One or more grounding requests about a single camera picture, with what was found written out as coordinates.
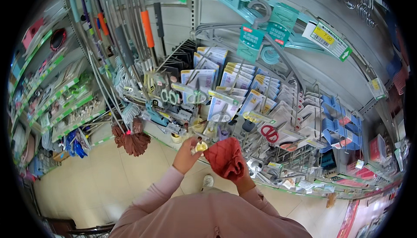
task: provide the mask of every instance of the red cloth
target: red cloth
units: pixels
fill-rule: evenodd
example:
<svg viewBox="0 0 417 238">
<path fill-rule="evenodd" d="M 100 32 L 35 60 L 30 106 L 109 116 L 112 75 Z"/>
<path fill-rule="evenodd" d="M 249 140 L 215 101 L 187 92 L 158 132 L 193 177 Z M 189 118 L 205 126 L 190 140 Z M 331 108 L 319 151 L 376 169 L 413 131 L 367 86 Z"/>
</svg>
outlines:
<svg viewBox="0 0 417 238">
<path fill-rule="evenodd" d="M 237 139 L 229 137 L 205 150 L 204 156 L 216 174 L 234 182 L 245 173 L 245 160 L 240 150 Z"/>
</svg>

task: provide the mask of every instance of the tiled floor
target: tiled floor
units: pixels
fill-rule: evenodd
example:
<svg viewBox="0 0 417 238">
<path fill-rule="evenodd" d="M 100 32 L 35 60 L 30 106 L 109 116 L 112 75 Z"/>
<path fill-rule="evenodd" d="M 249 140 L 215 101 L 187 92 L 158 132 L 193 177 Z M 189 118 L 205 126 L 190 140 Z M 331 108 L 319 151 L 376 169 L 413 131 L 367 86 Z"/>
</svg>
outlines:
<svg viewBox="0 0 417 238">
<path fill-rule="evenodd" d="M 164 174 L 175 154 L 152 139 L 144 155 L 133 157 L 109 140 L 94 148 L 88 157 L 67 158 L 61 167 L 35 182 L 40 210 L 44 216 L 71 218 L 77 228 L 117 221 L 132 200 Z M 197 162 L 173 196 L 199 192 L 208 173 L 214 177 L 215 187 L 237 194 L 231 181 L 218 177 L 209 165 Z M 337 236 L 348 200 L 337 200 L 326 209 L 326 199 L 259 188 L 282 216 L 298 221 L 314 238 Z"/>
</svg>

